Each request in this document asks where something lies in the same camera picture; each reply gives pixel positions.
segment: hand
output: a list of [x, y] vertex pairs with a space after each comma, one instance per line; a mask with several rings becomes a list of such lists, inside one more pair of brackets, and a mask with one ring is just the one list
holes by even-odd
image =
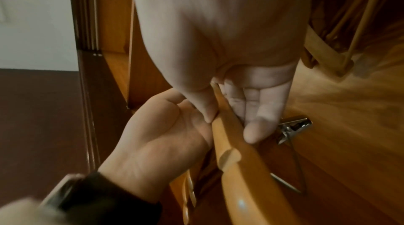
[[175, 89], [150, 98], [127, 123], [98, 171], [151, 203], [212, 147], [212, 129]]
[[200, 110], [217, 112], [222, 84], [254, 143], [277, 127], [303, 50], [310, 0], [135, 0], [147, 51]]

